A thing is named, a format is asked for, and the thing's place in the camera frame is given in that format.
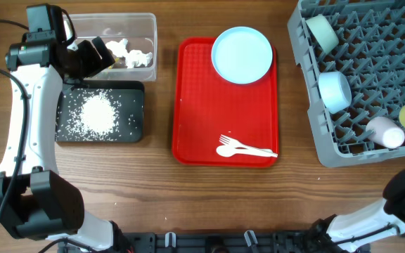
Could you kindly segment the white tissue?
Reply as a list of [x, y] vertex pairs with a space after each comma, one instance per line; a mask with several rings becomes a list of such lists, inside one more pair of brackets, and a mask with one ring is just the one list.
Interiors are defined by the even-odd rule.
[[128, 54], [127, 44], [127, 39], [121, 39], [119, 42], [109, 41], [105, 44], [105, 46], [112, 52], [112, 54], [116, 58], [123, 58]]

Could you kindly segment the white napkin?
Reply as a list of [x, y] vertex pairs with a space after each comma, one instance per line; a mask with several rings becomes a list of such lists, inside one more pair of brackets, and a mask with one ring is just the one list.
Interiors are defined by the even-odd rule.
[[153, 54], [143, 53], [140, 50], [132, 50], [124, 57], [127, 68], [147, 67], [153, 59]]

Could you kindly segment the light blue plate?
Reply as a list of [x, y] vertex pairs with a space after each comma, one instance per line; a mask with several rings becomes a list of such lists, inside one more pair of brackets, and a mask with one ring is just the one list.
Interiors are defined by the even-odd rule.
[[251, 27], [232, 27], [212, 45], [212, 65], [220, 77], [234, 84], [251, 84], [270, 69], [273, 49], [269, 40]]

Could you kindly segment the white plastic fork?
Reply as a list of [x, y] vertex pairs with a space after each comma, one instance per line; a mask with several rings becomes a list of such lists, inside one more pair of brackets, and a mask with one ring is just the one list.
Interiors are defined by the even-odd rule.
[[221, 135], [221, 136], [219, 137], [219, 142], [221, 143], [221, 145], [229, 145], [229, 146], [231, 146], [231, 147], [233, 147], [233, 148], [254, 148], [254, 149], [261, 149], [261, 148], [256, 148], [256, 147], [252, 147], [252, 146], [243, 144], [243, 143], [241, 143], [240, 141], [238, 141], [238, 140], [236, 140], [236, 139], [234, 139], [234, 138], [225, 136], [225, 135]]

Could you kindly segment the white plastic spoon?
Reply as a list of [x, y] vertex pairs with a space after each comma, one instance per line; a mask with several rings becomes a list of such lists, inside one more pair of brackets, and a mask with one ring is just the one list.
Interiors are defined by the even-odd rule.
[[278, 157], [276, 153], [273, 153], [265, 149], [254, 148], [233, 148], [229, 145], [221, 145], [217, 147], [216, 152], [222, 157], [232, 157], [234, 155], [251, 155], [258, 157]]

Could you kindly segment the mint green bowl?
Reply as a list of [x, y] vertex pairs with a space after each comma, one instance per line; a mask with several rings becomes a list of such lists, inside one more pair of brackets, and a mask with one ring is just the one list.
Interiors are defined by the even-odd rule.
[[306, 24], [324, 53], [329, 54], [339, 44], [338, 36], [325, 16], [314, 16], [306, 20]]

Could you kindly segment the light blue bowl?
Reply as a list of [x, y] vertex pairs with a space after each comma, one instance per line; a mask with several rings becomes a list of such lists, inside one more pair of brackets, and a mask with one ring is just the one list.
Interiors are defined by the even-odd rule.
[[341, 72], [323, 72], [319, 75], [319, 91], [323, 104], [331, 114], [348, 108], [352, 92], [347, 78]]

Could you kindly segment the white plastic cup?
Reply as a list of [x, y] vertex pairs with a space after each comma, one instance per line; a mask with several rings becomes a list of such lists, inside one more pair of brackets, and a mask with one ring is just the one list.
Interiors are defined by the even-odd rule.
[[372, 134], [368, 137], [371, 141], [385, 148], [398, 148], [405, 141], [404, 131], [386, 117], [372, 119], [366, 125], [366, 130], [372, 131]]

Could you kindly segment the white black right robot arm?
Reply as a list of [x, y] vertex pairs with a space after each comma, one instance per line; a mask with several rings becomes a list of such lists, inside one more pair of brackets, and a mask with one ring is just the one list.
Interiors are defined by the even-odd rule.
[[405, 238], [405, 169], [386, 185], [382, 197], [351, 214], [319, 219], [307, 233], [313, 252], [359, 252], [388, 237]]

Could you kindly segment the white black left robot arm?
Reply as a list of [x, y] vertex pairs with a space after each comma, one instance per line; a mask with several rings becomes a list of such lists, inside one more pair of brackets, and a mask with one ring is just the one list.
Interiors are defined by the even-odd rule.
[[118, 226], [86, 212], [80, 191], [58, 174], [54, 146], [64, 80], [92, 77], [114, 58], [100, 38], [71, 49], [75, 28], [59, 6], [29, 6], [27, 20], [22, 41], [6, 54], [3, 71], [11, 80], [12, 106], [0, 164], [0, 228], [15, 239], [122, 252], [129, 243]]

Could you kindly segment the grey dishwasher rack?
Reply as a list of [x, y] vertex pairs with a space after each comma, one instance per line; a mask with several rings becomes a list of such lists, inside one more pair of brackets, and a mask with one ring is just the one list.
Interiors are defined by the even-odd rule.
[[[306, 24], [317, 15], [327, 18], [339, 39], [329, 54]], [[287, 26], [320, 163], [346, 167], [405, 157], [405, 141], [388, 149], [366, 130], [375, 117], [397, 121], [405, 106], [405, 1], [299, 1]], [[352, 90], [352, 104], [335, 114], [318, 88], [319, 75], [332, 71], [343, 73]]]

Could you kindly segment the clear plastic bin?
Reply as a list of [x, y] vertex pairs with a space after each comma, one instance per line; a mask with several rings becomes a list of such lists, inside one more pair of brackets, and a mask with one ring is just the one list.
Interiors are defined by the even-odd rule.
[[158, 30], [152, 13], [87, 13], [64, 17], [65, 32], [71, 28], [77, 38], [69, 49], [76, 49], [83, 40], [100, 37], [105, 44], [125, 45], [128, 53], [142, 53], [138, 60], [126, 63], [114, 56], [115, 64], [98, 73], [93, 80], [125, 80], [154, 82], [157, 78]]

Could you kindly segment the red serving tray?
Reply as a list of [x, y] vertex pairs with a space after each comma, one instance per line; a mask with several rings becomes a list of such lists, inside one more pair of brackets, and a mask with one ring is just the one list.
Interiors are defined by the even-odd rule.
[[189, 37], [179, 46], [172, 152], [187, 165], [266, 168], [274, 157], [217, 154], [219, 138], [279, 152], [277, 67], [258, 81], [233, 84], [211, 61], [213, 37]]

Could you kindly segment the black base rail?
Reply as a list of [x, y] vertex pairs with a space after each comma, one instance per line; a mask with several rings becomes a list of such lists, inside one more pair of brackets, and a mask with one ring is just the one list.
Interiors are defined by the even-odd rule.
[[210, 252], [334, 252], [334, 249], [322, 249], [317, 243], [304, 241], [302, 231], [281, 231], [268, 234], [189, 234], [157, 235], [154, 233], [126, 233], [134, 252], [139, 253], [210, 253]]

